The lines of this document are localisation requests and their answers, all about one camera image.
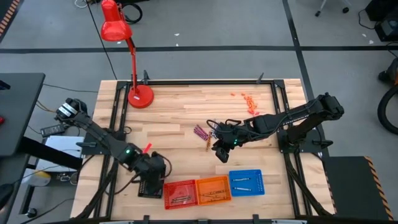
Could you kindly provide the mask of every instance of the floor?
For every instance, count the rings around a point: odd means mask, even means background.
[[[264,78],[301,78],[309,98],[330,92],[346,111],[339,121],[323,125],[327,139],[335,142],[329,147],[330,154],[372,157],[397,219],[398,181],[394,170],[398,169],[398,138],[379,124],[376,115],[377,104],[389,88],[377,80],[377,74],[389,66],[394,56],[386,50],[372,48],[386,43],[380,42],[373,30],[358,25],[358,12],[369,1],[352,1],[347,14],[341,12],[342,2],[329,1],[320,17],[314,13],[321,0],[140,2],[144,17],[131,26],[136,45],[142,47],[137,53],[139,77],[144,69],[151,78],[257,78],[264,72]],[[45,83],[79,90],[97,90],[100,80],[113,79],[88,9],[77,8],[73,2],[24,0],[0,42],[0,72],[43,72]],[[288,8],[297,30],[298,39],[294,41],[290,32],[292,23],[287,19]],[[101,8],[92,5],[91,9],[100,27]],[[362,14],[362,21],[373,25],[366,13]],[[126,47],[125,43],[104,44],[113,51]],[[298,44],[369,47],[352,51],[344,48],[301,51]],[[179,47],[188,48],[181,51]],[[116,76],[128,79],[129,54],[112,52],[109,57]],[[83,100],[92,113],[94,93],[45,86],[39,100],[55,109],[68,97]],[[395,124],[398,118],[392,114],[397,110],[395,99],[388,107],[389,117]],[[56,122],[51,113],[35,109],[31,127],[38,130],[53,124]],[[77,130],[68,130],[67,134],[76,135]],[[25,135],[41,141],[41,137],[29,129]],[[40,213],[73,198],[74,192],[73,186],[42,187],[35,192],[31,205]],[[17,200],[21,201],[21,197],[19,194]],[[66,220],[71,207],[72,202],[66,202],[32,223]],[[25,216],[16,215],[9,223],[24,220]]]

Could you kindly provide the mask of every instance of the black metal frame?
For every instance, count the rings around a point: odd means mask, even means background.
[[[282,100],[284,103],[284,109],[288,110],[289,109],[289,102],[287,100],[287,94],[285,90],[285,85],[283,80],[150,80],[150,79],[145,79],[139,81],[140,84],[146,84],[146,85],[270,85],[271,91],[272,91],[272,99],[274,100],[274,106],[275,106],[275,112],[280,113],[280,106],[279,106],[279,101],[278,101],[278,96],[277,96],[277,88],[280,89],[281,95],[282,95]],[[121,89],[125,87],[125,92],[124,92],[124,101],[123,101],[123,108],[122,108],[122,115],[121,115],[121,120],[120,120],[120,125],[119,125],[119,130],[116,133],[124,132],[124,124],[126,121],[126,111],[127,111],[127,94],[128,91],[131,87],[131,82],[128,81],[118,81],[118,84],[116,85],[116,92],[115,92],[115,97],[114,97],[114,103],[113,103],[113,109],[112,109],[112,114],[111,114],[111,121],[109,124],[110,130],[113,130],[115,122],[116,122],[116,115],[118,113],[118,105],[119,105],[119,100],[120,100],[120,94],[121,94]],[[291,164],[290,161],[290,155],[289,153],[284,153],[284,159],[285,159],[285,165],[286,169],[288,167],[288,164]],[[300,160],[300,155],[299,152],[295,154],[295,161],[296,161],[296,167],[297,167],[297,172],[301,178],[301,180],[305,183],[304,179],[304,174],[303,174],[303,169],[302,169],[302,164]],[[100,178],[100,183],[102,183],[102,180],[105,178],[106,173],[108,171],[109,167],[109,156],[104,156],[104,162],[103,166],[101,169],[101,178]],[[113,205],[113,193],[115,191],[115,185],[116,185],[116,178],[115,177],[112,182],[110,183],[110,188],[109,188],[109,197],[107,201],[107,208],[106,208],[106,215],[104,218],[111,218],[112,214],[112,205]],[[290,196],[292,199],[292,206],[294,210],[295,217],[300,215],[300,208],[297,200],[297,193],[296,193],[296,188],[295,188],[295,182],[291,176],[288,175],[288,180],[289,180],[289,189],[290,189]],[[311,206],[309,204],[308,198],[303,194],[303,199],[305,202],[305,210],[307,215],[312,215],[311,212]],[[95,218],[100,218],[100,210],[101,210],[101,204],[102,200],[100,200],[95,208],[94,212],[94,217]],[[151,220],[150,223],[255,223],[255,224],[260,224],[260,223],[271,223],[271,219],[259,219],[259,216],[257,214],[253,214],[253,219],[248,219],[248,220]],[[144,216],[143,220],[135,220],[134,223],[149,223],[149,216]]]

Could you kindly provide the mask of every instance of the red desk lamp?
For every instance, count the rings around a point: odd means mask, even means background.
[[[129,103],[135,108],[145,108],[154,100],[154,92],[147,85],[137,85],[136,46],[131,39],[132,31],[124,20],[121,6],[118,6],[114,0],[103,0],[101,6],[105,16],[101,38],[106,41],[125,40],[129,46],[132,58],[132,87],[128,95]]]

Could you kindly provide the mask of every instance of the red tray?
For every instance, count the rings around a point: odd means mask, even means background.
[[[164,207],[166,210],[198,205],[195,180],[184,180],[164,185]]]

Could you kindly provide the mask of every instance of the orange bin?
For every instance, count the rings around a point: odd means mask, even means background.
[[[213,205],[231,201],[228,176],[198,179],[197,194],[199,205]]]

